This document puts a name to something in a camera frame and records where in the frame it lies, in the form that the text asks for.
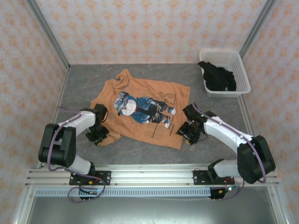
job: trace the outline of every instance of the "patterned wallpaper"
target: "patterned wallpaper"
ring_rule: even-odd
[[[195,63],[239,51],[266,0],[37,0],[70,64]]]
[[[299,2],[280,0],[244,60],[245,99],[258,133],[268,140],[299,223]]]
[[[38,163],[65,69],[24,0],[0,1],[0,223],[10,224]]]

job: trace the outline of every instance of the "cartoon print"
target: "cartoon print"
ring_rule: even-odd
[[[157,101],[150,97],[135,98],[124,91],[121,91],[115,100],[114,108],[117,110],[118,116],[131,116],[140,124],[163,122],[166,128],[169,128],[170,116],[166,116],[162,112],[176,114],[176,109],[163,101]]]

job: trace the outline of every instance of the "robotic arm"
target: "robotic arm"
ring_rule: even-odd
[[[109,133],[109,131],[101,125],[107,113],[107,108],[104,105],[97,104],[94,109],[82,109],[78,115],[66,122],[48,124],[43,133],[43,139],[38,154],[39,161],[47,162],[51,149],[51,164],[68,168],[68,170],[74,173],[95,176],[96,171],[94,164],[76,155],[76,137],[87,129],[86,137],[95,145],[99,145]],[[59,128],[61,130],[56,134],[55,139],[53,139],[56,130]],[[80,183],[89,181],[88,178],[86,179],[78,175],[72,175],[72,177]]]
[[[205,179],[211,183],[222,181],[224,177],[241,176],[248,183],[260,181],[275,169],[275,163],[264,137],[242,133],[223,122],[216,114],[201,112],[195,104],[184,108],[188,118],[177,134],[186,138],[192,145],[199,140],[201,133],[210,134],[229,146],[236,154],[237,160],[218,160],[208,167]]]

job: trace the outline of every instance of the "white plastic basket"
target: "white plastic basket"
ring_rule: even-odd
[[[237,84],[236,91],[210,91],[206,87],[206,81],[204,80],[206,95],[208,97],[238,97],[244,93],[249,93],[251,88],[248,81],[248,77],[240,57],[237,51],[231,50],[213,50],[207,49],[199,52],[200,61],[210,62],[217,67],[223,67],[228,71],[232,71],[235,76]]]

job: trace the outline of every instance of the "metal panel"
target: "metal panel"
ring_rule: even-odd
[[[70,64],[68,63],[63,51],[61,50],[55,36],[53,35],[45,17],[43,16],[41,10],[39,9],[37,3],[35,0],[26,0],[28,6],[32,10],[33,14],[35,15],[36,19],[38,20],[40,26],[42,27],[44,33],[46,34],[48,40],[50,41],[53,49],[57,53],[57,56],[59,57],[62,65],[66,68],[69,69]]]
[[[245,188],[233,200],[193,197],[103,197],[81,205],[36,197],[29,224],[275,224],[266,188]]]

